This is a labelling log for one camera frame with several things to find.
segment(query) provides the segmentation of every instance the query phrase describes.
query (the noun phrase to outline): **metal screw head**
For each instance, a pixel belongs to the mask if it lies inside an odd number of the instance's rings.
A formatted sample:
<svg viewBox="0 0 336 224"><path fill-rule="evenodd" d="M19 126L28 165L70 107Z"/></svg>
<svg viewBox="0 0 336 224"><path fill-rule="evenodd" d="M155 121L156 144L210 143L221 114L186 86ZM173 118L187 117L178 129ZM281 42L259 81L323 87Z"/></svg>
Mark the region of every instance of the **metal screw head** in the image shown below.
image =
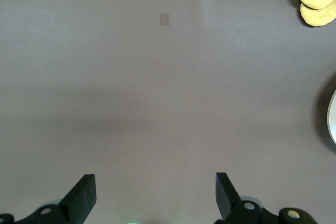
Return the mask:
<svg viewBox="0 0 336 224"><path fill-rule="evenodd" d="M248 210L254 210L256 208L251 202L246 202L244 207Z"/></svg>
<svg viewBox="0 0 336 224"><path fill-rule="evenodd" d="M294 211L294 210L289 210L287 212L288 216L293 218L293 219L300 219L300 215L298 212Z"/></svg>
<svg viewBox="0 0 336 224"><path fill-rule="evenodd" d="M45 209L43 209L41 212L40 212L40 214L42 214L42 215L46 215L46 214L48 214L48 213L50 213L51 212L51 208L45 208Z"/></svg>

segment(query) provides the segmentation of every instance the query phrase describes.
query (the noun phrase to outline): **white round object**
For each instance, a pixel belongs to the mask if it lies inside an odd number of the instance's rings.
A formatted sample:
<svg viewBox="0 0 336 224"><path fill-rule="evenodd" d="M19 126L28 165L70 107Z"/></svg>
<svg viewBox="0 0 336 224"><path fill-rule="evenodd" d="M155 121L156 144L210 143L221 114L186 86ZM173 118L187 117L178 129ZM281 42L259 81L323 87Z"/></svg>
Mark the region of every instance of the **white round object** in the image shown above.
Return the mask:
<svg viewBox="0 0 336 224"><path fill-rule="evenodd" d="M332 140L336 144L336 91L332 95L332 98L329 103L328 114L327 114L327 124L328 124L329 134Z"/></svg>

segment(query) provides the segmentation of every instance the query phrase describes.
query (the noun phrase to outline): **beige square sticker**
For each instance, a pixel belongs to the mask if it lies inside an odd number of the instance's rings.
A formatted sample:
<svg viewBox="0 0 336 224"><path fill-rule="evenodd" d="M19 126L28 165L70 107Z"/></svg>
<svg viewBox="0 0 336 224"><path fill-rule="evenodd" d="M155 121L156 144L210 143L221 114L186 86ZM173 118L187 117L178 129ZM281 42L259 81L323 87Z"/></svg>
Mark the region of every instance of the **beige square sticker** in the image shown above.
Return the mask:
<svg viewBox="0 0 336 224"><path fill-rule="evenodd" d="M169 15L168 13L160 14L160 26L169 25Z"/></svg>

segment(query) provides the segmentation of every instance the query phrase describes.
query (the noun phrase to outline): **white plate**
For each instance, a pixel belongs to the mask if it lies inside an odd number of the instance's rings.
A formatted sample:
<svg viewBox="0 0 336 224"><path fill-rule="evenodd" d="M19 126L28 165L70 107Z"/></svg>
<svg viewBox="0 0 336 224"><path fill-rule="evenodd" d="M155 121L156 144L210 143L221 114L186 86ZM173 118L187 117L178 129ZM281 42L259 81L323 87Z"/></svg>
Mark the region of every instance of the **white plate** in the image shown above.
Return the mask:
<svg viewBox="0 0 336 224"><path fill-rule="evenodd" d="M336 91L332 95L332 98L329 103L328 107L328 114L327 114L327 124L328 130L330 133L331 138L336 144Z"/></svg>

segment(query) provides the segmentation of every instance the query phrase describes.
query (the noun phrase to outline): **small square mark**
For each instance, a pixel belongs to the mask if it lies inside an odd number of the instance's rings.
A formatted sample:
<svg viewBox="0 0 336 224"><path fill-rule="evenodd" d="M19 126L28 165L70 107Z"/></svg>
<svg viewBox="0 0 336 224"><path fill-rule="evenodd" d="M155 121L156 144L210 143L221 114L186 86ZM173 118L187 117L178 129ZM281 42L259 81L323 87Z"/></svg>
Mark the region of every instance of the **small square mark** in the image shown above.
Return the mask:
<svg viewBox="0 0 336 224"><path fill-rule="evenodd" d="M160 26L169 25L169 15L168 13L160 14Z"/></svg>

